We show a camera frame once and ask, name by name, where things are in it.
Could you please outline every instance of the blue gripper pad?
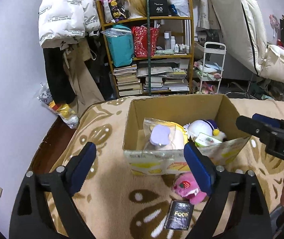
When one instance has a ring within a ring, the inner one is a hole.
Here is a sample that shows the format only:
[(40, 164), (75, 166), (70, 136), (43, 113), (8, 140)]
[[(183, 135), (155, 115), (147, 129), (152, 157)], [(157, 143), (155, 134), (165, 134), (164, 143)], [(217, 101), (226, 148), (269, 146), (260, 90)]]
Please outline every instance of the blue gripper pad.
[(216, 178), (215, 165), (207, 156), (201, 154), (193, 142), (184, 146), (184, 158), (200, 190), (210, 196)]
[(269, 118), (269, 117), (266, 117), (264, 115), (260, 115), (260, 114), (257, 114), (257, 113), (255, 113), (252, 116), (252, 119), (253, 120), (258, 120), (258, 121), (260, 121), (262, 123), (269, 124), (270, 126), (272, 126), (274, 128), (280, 128), (280, 121), (277, 120), (277, 119)]
[(67, 186), (71, 196), (81, 190), (81, 187), (86, 180), (86, 177), (91, 169), (97, 149), (94, 143), (87, 142), (79, 155), (74, 156), (66, 165)]

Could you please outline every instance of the shopping bag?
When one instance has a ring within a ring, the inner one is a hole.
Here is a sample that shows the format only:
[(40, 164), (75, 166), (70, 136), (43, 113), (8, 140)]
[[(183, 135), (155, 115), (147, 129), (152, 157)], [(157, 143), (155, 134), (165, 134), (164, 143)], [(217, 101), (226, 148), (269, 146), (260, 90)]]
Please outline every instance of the shopping bag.
[[(133, 44), (134, 44), (134, 54), (139, 58), (147, 58), (147, 28), (145, 26), (133, 27)], [(154, 56), (157, 38), (159, 34), (159, 28), (150, 28), (151, 36), (151, 56)]]

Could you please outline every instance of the white shelf unit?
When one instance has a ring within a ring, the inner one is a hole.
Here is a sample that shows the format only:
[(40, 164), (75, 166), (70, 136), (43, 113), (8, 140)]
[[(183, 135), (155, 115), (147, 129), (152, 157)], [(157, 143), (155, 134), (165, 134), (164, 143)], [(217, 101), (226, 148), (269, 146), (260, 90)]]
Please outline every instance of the white shelf unit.
[[(219, 46), (222, 46), (224, 49), (207, 48), (207, 45), (209, 45), (209, 44), (219, 45)], [(204, 46), (202, 46), (199, 43), (195, 42), (195, 46), (198, 49), (200, 49), (200, 51), (202, 51), (204, 53), (202, 72), (201, 72), (200, 75), (197, 74), (197, 77), (200, 79), (200, 89), (199, 89), (199, 91), (201, 91), (203, 81), (212, 81), (208, 77), (204, 77), (203, 76), (204, 68), (205, 68), (206, 53), (223, 55), (223, 64), (222, 64), (222, 69), (221, 69), (221, 77), (220, 77), (220, 79), (214, 81), (214, 82), (218, 82), (218, 88), (217, 88), (217, 93), (218, 93), (219, 87), (221, 85), (221, 80), (222, 80), (222, 77), (223, 77), (225, 55), (226, 55), (226, 46), (225, 46), (225, 44), (217, 43), (217, 42), (205, 42)]]

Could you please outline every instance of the black box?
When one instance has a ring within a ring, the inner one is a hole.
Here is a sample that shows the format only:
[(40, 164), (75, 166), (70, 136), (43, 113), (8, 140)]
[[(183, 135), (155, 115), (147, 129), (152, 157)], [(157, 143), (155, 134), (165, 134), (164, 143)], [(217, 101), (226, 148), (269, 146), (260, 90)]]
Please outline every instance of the black box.
[(168, 16), (167, 0), (149, 0), (150, 17)]

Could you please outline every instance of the white mattress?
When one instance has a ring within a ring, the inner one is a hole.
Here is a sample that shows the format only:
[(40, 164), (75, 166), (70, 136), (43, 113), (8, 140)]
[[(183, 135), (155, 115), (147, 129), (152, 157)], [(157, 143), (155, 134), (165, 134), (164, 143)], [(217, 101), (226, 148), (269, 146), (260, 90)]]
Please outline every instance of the white mattress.
[(211, 0), (227, 51), (249, 70), (260, 74), (266, 31), (256, 0)]

